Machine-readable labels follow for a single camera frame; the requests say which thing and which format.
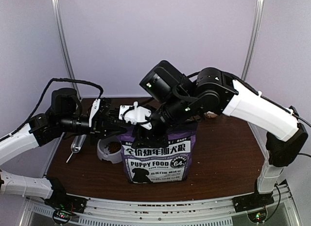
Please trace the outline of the brown pet food kibble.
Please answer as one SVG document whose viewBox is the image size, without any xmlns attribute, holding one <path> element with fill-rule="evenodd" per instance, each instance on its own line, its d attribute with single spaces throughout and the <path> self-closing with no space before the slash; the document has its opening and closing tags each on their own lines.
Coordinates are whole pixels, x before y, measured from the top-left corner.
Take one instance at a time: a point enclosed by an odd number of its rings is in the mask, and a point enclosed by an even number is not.
<svg viewBox="0 0 311 226">
<path fill-rule="evenodd" d="M 121 144 L 116 141 L 109 142 L 105 149 L 107 150 L 108 154 L 114 154 L 121 150 Z"/>
</svg>

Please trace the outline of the right aluminium corner post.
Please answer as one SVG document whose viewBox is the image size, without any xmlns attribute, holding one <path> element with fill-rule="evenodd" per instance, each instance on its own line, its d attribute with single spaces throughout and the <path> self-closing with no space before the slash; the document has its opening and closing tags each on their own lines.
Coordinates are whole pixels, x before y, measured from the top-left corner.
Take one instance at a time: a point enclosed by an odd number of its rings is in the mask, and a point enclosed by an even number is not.
<svg viewBox="0 0 311 226">
<path fill-rule="evenodd" d="M 260 31 L 260 26 L 261 26 L 261 21 L 262 21 L 262 16 L 263 16 L 263 10 L 264 10 L 264 0 L 257 0 L 255 12 L 254 12 L 253 26 L 252 26 L 250 41 L 249 41 L 246 59 L 244 62 L 244 67 L 243 67 L 242 76 L 241 76 L 241 79 L 244 81 L 247 79 L 248 73 L 250 71 L 251 62 L 252 62 L 253 55 L 255 52 L 255 45 L 256 45 L 256 42 L 259 36 L 259 31 Z"/>
</svg>

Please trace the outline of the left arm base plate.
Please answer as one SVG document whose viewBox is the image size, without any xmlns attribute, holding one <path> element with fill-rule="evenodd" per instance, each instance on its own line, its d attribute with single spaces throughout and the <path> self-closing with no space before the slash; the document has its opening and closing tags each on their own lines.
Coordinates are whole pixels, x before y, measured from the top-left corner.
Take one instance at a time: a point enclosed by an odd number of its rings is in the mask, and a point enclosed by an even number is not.
<svg viewBox="0 0 311 226">
<path fill-rule="evenodd" d="M 44 203 L 54 209 L 70 213 L 84 213 L 87 199 L 67 194 L 65 189 L 55 189 Z"/>
</svg>

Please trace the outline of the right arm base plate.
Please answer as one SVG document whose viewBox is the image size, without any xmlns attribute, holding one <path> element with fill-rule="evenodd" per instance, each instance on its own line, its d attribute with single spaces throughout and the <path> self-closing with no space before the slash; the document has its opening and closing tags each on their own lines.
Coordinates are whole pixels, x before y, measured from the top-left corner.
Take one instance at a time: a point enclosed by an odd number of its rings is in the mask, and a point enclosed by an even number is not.
<svg viewBox="0 0 311 226">
<path fill-rule="evenodd" d="M 232 202 L 234 205 L 235 212 L 242 212 L 273 204 L 274 198 L 272 197 L 272 193 L 270 194 L 252 193 L 234 197 L 232 199 Z"/>
</svg>

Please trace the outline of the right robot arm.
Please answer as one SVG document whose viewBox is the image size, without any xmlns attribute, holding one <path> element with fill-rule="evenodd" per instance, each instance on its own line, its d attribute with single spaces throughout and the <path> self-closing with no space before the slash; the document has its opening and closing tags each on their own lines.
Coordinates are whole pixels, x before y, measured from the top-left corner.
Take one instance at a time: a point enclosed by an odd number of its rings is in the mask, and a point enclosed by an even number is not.
<svg viewBox="0 0 311 226">
<path fill-rule="evenodd" d="M 233 200 L 237 206 L 243 202 L 256 208 L 266 204 L 283 168 L 295 160 L 308 138 L 304 122 L 294 107 L 285 108 L 271 101 L 234 74 L 205 68 L 195 76 L 192 81 L 168 61 L 160 61 L 141 80 L 140 86 L 161 106 L 151 112 L 135 103 L 131 123 L 146 128 L 144 138 L 158 138 L 191 117 L 212 112 L 266 130 L 268 156 L 255 190 Z"/>
</svg>

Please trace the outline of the grey double pet bowl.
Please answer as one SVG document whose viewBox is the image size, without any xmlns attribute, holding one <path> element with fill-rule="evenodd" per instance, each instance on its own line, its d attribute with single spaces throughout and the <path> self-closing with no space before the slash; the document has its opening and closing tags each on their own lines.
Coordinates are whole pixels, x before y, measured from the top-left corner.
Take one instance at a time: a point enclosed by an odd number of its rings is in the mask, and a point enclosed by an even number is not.
<svg viewBox="0 0 311 226">
<path fill-rule="evenodd" d="M 110 161 L 112 164 L 122 162 L 121 143 L 116 136 L 100 139 L 97 143 L 99 160 Z"/>
</svg>

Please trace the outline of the aluminium front rail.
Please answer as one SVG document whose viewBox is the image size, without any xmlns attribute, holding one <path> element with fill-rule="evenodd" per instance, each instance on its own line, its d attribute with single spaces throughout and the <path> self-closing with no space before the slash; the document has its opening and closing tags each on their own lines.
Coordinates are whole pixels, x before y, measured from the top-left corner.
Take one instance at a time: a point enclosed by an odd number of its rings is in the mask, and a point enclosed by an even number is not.
<svg viewBox="0 0 311 226">
<path fill-rule="evenodd" d="M 301 220 L 288 185 L 279 185 L 274 203 L 237 212 L 232 197 L 177 202 L 131 202 L 88 198 L 83 213 L 67 226 L 254 226 L 251 217 L 266 213 L 264 226 L 300 226 Z"/>
</svg>

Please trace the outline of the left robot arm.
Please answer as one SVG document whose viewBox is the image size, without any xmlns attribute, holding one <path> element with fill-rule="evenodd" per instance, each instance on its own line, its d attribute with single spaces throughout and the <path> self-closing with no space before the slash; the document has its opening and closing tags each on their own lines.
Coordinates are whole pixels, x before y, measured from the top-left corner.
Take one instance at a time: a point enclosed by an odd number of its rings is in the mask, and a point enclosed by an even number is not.
<svg viewBox="0 0 311 226">
<path fill-rule="evenodd" d="M 82 114 L 83 107 L 73 88 L 61 88 L 52 92 L 51 106 L 45 113 L 26 120 L 17 132 L 0 140 L 0 162 L 42 147 L 69 132 L 89 135 L 93 139 L 105 139 L 126 132 L 124 127 L 114 124 L 108 116 L 110 99 L 96 99 L 91 112 Z M 1 194 L 35 196 L 53 202 L 60 209 L 70 204 L 66 190 L 57 178 L 33 178 L 0 172 Z"/>
</svg>

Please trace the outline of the metal food scoop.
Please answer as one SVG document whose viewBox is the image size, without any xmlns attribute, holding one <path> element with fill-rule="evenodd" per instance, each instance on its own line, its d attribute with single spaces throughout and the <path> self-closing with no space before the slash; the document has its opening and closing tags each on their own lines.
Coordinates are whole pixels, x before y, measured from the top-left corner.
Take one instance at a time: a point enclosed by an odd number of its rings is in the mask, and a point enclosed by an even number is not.
<svg viewBox="0 0 311 226">
<path fill-rule="evenodd" d="M 85 139 L 86 139 L 86 135 L 78 135 L 74 138 L 71 144 L 71 147 L 70 147 L 71 154 L 66 160 L 66 163 L 69 163 L 70 159 L 72 158 L 74 154 L 79 153 L 81 151 L 81 148 L 85 142 Z"/>
</svg>

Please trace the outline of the purple puppy food bag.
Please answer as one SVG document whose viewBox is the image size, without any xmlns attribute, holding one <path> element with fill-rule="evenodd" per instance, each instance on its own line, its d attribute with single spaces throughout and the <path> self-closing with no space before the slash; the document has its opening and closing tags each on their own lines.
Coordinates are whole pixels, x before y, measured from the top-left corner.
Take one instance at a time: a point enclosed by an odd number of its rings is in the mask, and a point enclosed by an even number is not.
<svg viewBox="0 0 311 226">
<path fill-rule="evenodd" d="M 164 148 L 133 148 L 133 127 L 117 136 L 127 179 L 133 184 L 185 181 L 192 163 L 198 123 L 188 122 L 168 134 Z"/>
</svg>

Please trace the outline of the white ceramic bowl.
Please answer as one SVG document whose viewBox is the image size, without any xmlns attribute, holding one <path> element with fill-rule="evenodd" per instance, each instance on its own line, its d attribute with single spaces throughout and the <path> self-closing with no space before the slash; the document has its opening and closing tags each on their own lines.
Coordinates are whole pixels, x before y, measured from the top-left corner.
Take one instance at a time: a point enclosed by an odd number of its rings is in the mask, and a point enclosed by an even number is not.
<svg viewBox="0 0 311 226">
<path fill-rule="evenodd" d="M 218 117 L 218 115 L 213 112 L 206 112 L 204 115 L 206 118 L 209 118 L 209 119 Z"/>
</svg>

